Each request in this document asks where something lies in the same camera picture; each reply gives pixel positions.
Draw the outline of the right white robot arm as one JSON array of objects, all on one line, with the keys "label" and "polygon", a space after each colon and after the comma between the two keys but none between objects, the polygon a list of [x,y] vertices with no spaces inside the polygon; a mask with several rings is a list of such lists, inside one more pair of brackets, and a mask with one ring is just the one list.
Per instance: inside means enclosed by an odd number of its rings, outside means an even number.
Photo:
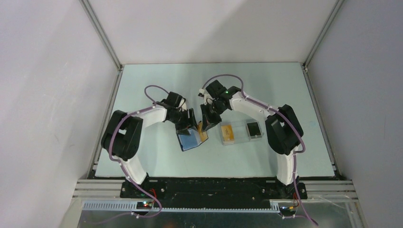
[{"label": "right white robot arm", "polygon": [[226,88],[218,80],[205,84],[199,90],[201,104],[202,130],[207,131],[221,121],[221,114],[227,110],[236,111],[263,121],[269,146],[277,156],[276,186],[277,194],[284,199],[290,198],[296,191],[293,181],[297,177],[295,154],[298,147],[304,146],[302,127],[293,108],[287,104],[275,107],[255,100],[243,91],[232,86]]}]

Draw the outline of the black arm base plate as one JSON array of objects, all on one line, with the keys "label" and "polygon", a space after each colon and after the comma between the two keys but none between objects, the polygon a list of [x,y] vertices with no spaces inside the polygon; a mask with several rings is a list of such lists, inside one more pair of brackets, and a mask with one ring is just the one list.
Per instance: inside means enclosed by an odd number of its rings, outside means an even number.
[{"label": "black arm base plate", "polygon": [[147,177],[139,190],[130,181],[122,183],[123,199],[156,197],[163,208],[263,209],[270,200],[307,199],[304,183],[283,185],[274,177],[267,178],[174,178]]}]

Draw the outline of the blue card holder wallet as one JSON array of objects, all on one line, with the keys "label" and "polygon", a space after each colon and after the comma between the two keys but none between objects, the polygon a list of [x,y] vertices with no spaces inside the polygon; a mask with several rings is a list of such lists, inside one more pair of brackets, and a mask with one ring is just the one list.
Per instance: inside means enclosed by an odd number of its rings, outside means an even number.
[{"label": "blue card holder wallet", "polygon": [[200,146],[201,144],[203,144],[203,143],[200,143],[200,138],[199,138],[199,134],[198,134],[197,130],[190,129],[190,133],[191,133],[191,135],[189,135],[189,136],[177,134],[179,145],[183,152],[194,149],[194,148]]}]

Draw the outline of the orange credit card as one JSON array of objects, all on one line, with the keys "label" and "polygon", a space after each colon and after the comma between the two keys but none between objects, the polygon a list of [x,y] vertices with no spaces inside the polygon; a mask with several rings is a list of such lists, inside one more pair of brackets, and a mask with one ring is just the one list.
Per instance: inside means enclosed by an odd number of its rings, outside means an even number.
[{"label": "orange credit card", "polygon": [[206,140],[208,140],[207,132],[202,130],[202,122],[201,121],[197,125],[197,131],[198,131],[198,134],[199,134],[200,143],[203,143]]}]

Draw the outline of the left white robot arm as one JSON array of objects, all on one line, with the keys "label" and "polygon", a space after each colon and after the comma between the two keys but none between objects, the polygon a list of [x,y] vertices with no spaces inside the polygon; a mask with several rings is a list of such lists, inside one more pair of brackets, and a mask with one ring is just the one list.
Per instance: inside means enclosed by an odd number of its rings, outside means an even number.
[{"label": "left white robot arm", "polygon": [[132,192],[139,198],[150,192],[150,184],[144,181],[148,174],[136,155],[142,130],[164,122],[173,123],[176,134],[190,135],[190,129],[197,129],[194,109],[188,108],[186,98],[169,92],[165,99],[153,102],[150,107],[131,113],[114,111],[101,139],[109,159],[119,164],[125,177],[133,183]]}]

